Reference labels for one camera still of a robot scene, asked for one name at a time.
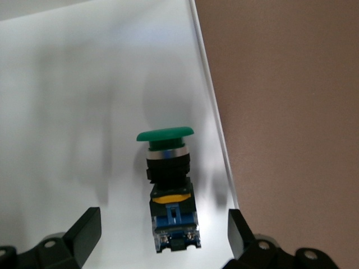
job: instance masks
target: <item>metal screw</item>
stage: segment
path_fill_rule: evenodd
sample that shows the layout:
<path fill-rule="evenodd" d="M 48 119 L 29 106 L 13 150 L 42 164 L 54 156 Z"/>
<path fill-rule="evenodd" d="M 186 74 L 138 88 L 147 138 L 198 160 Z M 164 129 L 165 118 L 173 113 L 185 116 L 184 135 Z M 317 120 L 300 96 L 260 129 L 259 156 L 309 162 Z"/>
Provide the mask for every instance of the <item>metal screw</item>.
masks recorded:
<path fill-rule="evenodd" d="M 312 260 L 318 259 L 318 256 L 313 251 L 304 251 L 304 255 L 308 259 L 312 259 Z"/>
<path fill-rule="evenodd" d="M 44 244 L 44 247 L 50 248 L 50 247 L 54 246 L 55 244 L 56 244 L 56 242 L 54 240 L 50 240 Z"/>
<path fill-rule="evenodd" d="M 189 240 L 194 240 L 195 234 L 194 234 L 194 233 L 188 233 L 188 234 L 187 234 L 187 238 L 188 238 Z"/>
<path fill-rule="evenodd" d="M 261 249 L 263 249 L 263 250 L 267 250 L 267 249 L 270 249 L 270 247 L 269 247 L 269 244 L 267 243 L 267 242 L 264 242 L 264 241 L 261 241 L 261 242 L 259 242 L 259 247 L 261 248 Z"/>
<path fill-rule="evenodd" d="M 167 236 L 162 236 L 161 237 L 161 242 L 162 243 L 168 243 L 168 237 Z"/>

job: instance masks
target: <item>green button cap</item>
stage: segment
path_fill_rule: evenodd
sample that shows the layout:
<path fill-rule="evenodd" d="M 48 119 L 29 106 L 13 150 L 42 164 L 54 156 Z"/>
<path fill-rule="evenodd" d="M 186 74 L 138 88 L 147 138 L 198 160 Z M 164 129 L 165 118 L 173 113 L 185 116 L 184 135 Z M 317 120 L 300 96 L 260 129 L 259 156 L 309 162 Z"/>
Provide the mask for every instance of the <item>green button cap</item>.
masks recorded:
<path fill-rule="evenodd" d="M 182 137 L 194 134 L 190 127 L 176 127 L 140 133 L 137 141 L 149 141 L 150 151 L 169 150 L 183 147 Z"/>

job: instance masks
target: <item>metal screw head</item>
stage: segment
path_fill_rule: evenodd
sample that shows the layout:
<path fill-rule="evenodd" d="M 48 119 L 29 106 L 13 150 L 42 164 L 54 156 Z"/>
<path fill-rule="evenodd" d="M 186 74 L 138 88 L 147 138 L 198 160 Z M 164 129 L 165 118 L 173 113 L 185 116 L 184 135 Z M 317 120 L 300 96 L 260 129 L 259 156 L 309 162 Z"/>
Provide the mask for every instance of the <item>metal screw head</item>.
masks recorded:
<path fill-rule="evenodd" d="M 258 246 L 259 246 L 261 249 L 265 250 L 265 251 L 268 250 L 268 249 L 270 249 L 269 244 L 268 244 L 267 242 L 264 242 L 264 241 L 259 242 Z"/>
<path fill-rule="evenodd" d="M 315 254 L 314 251 L 304 251 L 304 256 L 312 260 L 318 259 L 318 256 Z"/>
<path fill-rule="evenodd" d="M 50 248 L 50 247 L 54 246 L 55 244 L 56 244 L 56 242 L 54 240 L 50 240 L 44 244 L 44 247 Z"/>
<path fill-rule="evenodd" d="M 187 238 L 189 240 L 194 240 L 195 239 L 195 234 L 194 233 L 187 233 Z"/>
<path fill-rule="evenodd" d="M 161 236 L 161 242 L 162 243 L 168 243 L 168 237 L 167 236 Z"/>

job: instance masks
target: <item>white surface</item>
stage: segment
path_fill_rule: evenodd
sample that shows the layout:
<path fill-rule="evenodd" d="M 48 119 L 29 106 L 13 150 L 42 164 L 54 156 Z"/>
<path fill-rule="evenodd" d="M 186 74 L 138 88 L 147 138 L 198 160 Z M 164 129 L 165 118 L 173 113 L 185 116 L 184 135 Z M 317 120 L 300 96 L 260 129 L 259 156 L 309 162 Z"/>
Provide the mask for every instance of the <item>white surface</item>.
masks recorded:
<path fill-rule="evenodd" d="M 190 3 L 84 2 L 1 21 L 0 37 L 0 245 L 25 251 L 100 206 L 84 268 L 222 268 L 236 203 Z M 195 130 L 202 248 L 156 254 L 136 136 L 176 126 Z"/>
<path fill-rule="evenodd" d="M 1 0 L 0 21 L 91 0 Z"/>

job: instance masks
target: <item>brown wall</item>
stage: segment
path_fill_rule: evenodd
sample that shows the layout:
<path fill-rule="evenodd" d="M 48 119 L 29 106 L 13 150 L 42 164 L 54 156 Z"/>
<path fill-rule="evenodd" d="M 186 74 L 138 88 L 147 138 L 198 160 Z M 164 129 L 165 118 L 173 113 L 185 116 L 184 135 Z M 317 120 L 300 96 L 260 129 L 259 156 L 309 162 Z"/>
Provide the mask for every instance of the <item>brown wall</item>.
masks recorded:
<path fill-rule="evenodd" d="M 359 268 L 359 1 L 196 0 L 241 210 Z"/>

